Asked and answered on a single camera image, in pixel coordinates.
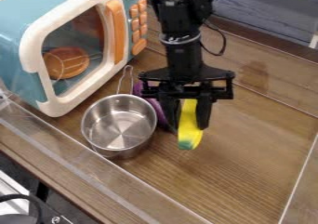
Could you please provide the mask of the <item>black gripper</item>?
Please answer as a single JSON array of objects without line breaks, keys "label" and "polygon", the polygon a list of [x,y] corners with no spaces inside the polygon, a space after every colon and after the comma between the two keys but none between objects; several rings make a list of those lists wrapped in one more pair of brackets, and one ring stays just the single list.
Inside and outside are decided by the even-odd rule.
[{"label": "black gripper", "polygon": [[169,65],[138,75],[142,97],[161,99],[173,133],[179,127],[182,107],[178,99],[197,99],[198,128],[205,130],[210,123],[211,101],[234,98],[235,73],[205,64],[201,38],[185,41],[162,38],[161,42],[167,51]]}]

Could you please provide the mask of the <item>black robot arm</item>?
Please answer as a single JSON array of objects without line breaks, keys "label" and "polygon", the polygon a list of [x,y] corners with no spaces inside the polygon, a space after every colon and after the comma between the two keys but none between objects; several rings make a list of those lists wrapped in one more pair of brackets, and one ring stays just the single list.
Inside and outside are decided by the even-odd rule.
[{"label": "black robot arm", "polygon": [[142,97],[156,99],[169,126],[181,127],[181,100],[195,99],[195,125],[209,128],[213,104],[234,97],[235,73],[203,63],[201,27],[213,14],[213,0],[148,0],[161,23],[169,66],[138,75]]}]

